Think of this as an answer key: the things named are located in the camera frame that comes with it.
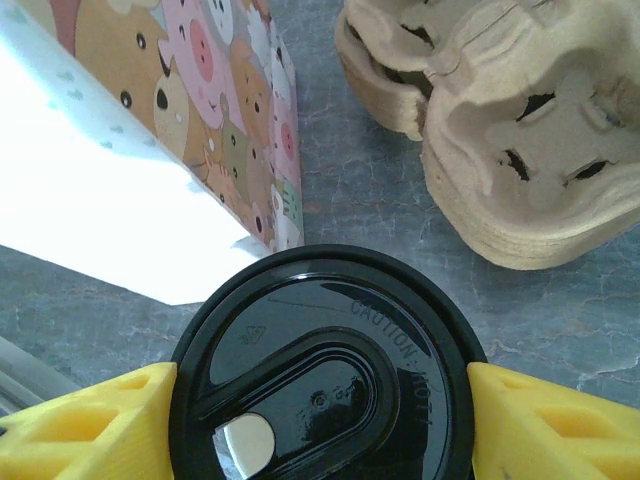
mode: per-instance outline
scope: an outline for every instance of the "white paper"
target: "white paper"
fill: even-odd
[[[0,244],[169,305],[268,253],[13,2],[0,8]]]

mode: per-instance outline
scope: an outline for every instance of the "black coffee cup lid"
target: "black coffee cup lid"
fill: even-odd
[[[202,306],[173,361],[176,480],[224,479],[213,435],[252,413],[275,436],[252,478],[464,479],[471,327],[432,282],[379,253],[312,246],[242,271]]]

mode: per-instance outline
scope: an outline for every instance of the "gray marble countertop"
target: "gray marble countertop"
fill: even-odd
[[[549,271],[487,263],[427,193],[420,146],[349,90],[333,46],[342,1],[271,3],[298,71],[307,242],[391,254],[458,304],[491,362],[640,407],[640,228]],[[0,336],[82,386],[168,360],[198,308],[3,248],[0,284]]]

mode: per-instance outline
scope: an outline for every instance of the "marble surface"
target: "marble surface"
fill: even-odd
[[[333,47],[341,0],[271,0],[297,66],[306,237],[391,254],[462,309],[490,361],[640,407],[640,228],[550,271],[471,252],[426,191],[420,147],[382,130]],[[0,336],[82,386],[167,360],[198,305],[167,307],[0,248]]]

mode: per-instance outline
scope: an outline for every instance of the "stacked cup carriers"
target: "stacked cup carriers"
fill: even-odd
[[[640,220],[638,32],[636,0],[346,0],[335,41],[463,240],[534,270]]]

